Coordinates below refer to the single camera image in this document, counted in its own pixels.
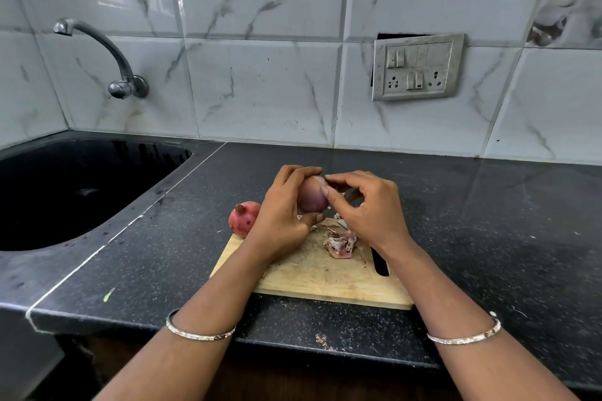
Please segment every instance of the tap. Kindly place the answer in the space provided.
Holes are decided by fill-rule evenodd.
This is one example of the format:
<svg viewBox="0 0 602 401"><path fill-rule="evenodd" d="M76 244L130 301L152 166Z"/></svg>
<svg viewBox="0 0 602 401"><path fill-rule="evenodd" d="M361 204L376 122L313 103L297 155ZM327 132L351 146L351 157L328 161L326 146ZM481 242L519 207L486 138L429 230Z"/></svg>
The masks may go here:
<svg viewBox="0 0 602 401"><path fill-rule="evenodd" d="M54 32L61 35L72 36L73 30L79 30L91 36L101 45L109 50L117 61L121 79L111 81L108 86L109 94L115 98L124 99L127 96L135 95L136 97L144 98L149 93L149 86L146 79L141 76L134 75L132 68L124 54L117 48L117 45L110 41L106 35L91 25L78 21L77 19L61 18L54 25Z"/></svg>

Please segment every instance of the power socket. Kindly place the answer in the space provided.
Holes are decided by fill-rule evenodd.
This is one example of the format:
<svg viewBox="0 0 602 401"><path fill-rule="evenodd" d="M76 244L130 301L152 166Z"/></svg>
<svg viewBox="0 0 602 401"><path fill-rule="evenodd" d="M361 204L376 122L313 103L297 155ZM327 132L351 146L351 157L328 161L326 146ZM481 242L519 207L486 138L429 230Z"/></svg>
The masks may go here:
<svg viewBox="0 0 602 401"><path fill-rule="evenodd" d="M465 35L445 34L374 41L372 101L452 96L456 91ZM403 56L403 61L387 57ZM422 86L407 89L422 73Z"/></svg>

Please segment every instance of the bangle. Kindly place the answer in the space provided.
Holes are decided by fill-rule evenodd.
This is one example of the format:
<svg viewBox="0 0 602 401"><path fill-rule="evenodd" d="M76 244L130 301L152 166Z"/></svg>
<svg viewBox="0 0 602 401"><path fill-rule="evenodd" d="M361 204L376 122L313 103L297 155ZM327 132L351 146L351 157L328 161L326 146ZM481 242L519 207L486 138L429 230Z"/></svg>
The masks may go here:
<svg viewBox="0 0 602 401"><path fill-rule="evenodd" d="M167 326L167 329L169 329L169 331L171 331L174 334L177 334L178 336L182 336L183 338L192 339L193 341L219 341L221 339L225 339L229 336L232 336L234 330L236 330L235 326L227 333L216 334L213 336L207 336L204 334L194 334L182 331L179 328L176 328L175 325L172 323L172 317L176 315L179 310L180 309L174 309L172 312L169 313L169 315L167 316L167 320L165 321L165 325Z"/></svg>
<svg viewBox="0 0 602 401"><path fill-rule="evenodd" d="M495 325L492 329L487 330L485 333L478 334L476 336L471 336L470 338L456 338L456 339L443 339L443 338L435 338L430 334L426 334L431 341L434 341L439 344L445 344L448 346L460 346L462 344L472 344L478 343L479 341L485 341L487 338L491 338L494 334L496 334L499 330L501 330L501 323L497 318L497 315L490 311L489 314L495 321Z"/></svg>

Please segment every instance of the black countertop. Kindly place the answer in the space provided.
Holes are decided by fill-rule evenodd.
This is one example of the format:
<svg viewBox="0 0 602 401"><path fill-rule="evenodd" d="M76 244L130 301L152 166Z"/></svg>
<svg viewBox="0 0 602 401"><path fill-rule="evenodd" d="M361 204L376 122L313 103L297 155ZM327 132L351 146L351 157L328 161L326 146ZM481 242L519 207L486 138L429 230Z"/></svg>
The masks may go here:
<svg viewBox="0 0 602 401"><path fill-rule="evenodd" d="M55 138L68 136L120 137L69 132ZM230 237L234 204L260 202L283 164L322 166L326 173L366 169L399 185L410 233L455 283L495 311L567 385L602 390L602 168L159 142L194 154L68 245L0 252L0 306L29 310L38 330L56 334L155 331L208 279ZM316 334L334 350L324 350ZM443 373L416 310L254 294L235 341Z"/></svg>

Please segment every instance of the hand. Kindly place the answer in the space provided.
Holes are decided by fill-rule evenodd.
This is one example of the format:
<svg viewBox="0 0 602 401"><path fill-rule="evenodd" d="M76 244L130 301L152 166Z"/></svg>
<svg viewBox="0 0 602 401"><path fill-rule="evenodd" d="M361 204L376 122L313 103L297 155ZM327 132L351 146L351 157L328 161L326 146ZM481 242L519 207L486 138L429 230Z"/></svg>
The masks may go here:
<svg viewBox="0 0 602 401"><path fill-rule="evenodd" d="M326 175L326 180L337 185L322 188L322 193L350 229L359 238L372 246L380 255L388 259L412 241L403 219L402 204L399 201L397 185L368 171L354 171ZM357 208L351 206L340 193L348 187L357 187L364 195L364 202Z"/></svg>
<svg viewBox="0 0 602 401"><path fill-rule="evenodd" d="M247 239L264 247L270 261L299 247L307 238L312 225L324 220L324 215L318 213L308 213L301 219L297 218L299 186L305 178L319 175L321 171L316 166L285 165L268 189Z"/></svg>

